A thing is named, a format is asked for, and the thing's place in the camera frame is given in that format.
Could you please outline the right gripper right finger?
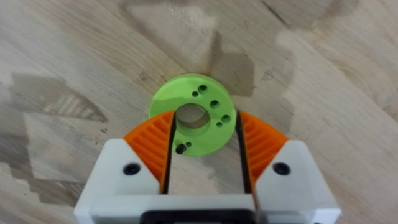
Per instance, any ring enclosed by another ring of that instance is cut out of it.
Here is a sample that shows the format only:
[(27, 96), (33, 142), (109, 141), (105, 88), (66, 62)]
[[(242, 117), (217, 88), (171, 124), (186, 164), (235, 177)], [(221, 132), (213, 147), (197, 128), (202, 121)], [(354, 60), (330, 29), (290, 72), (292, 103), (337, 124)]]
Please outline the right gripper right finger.
[(265, 121), (237, 112), (244, 191), (258, 223), (335, 223), (341, 208), (310, 150)]

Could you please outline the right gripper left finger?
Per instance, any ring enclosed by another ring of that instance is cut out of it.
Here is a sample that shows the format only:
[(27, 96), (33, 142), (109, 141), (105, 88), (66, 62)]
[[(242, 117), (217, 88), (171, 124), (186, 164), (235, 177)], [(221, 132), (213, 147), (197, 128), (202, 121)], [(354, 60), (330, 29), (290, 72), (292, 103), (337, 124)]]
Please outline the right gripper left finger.
[(175, 112), (105, 142), (74, 209), (78, 223), (139, 223), (169, 190)]

